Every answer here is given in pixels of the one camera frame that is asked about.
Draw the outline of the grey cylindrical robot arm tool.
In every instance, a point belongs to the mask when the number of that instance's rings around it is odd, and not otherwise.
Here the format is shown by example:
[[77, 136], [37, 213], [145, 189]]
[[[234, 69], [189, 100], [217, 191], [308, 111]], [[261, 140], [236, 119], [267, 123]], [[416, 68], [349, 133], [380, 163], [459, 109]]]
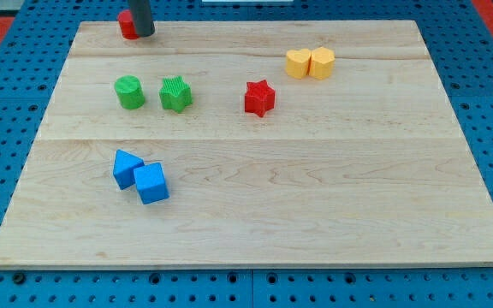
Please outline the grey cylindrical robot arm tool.
[[149, 0], [128, 0], [135, 32], [139, 37], [150, 37], [155, 33]]

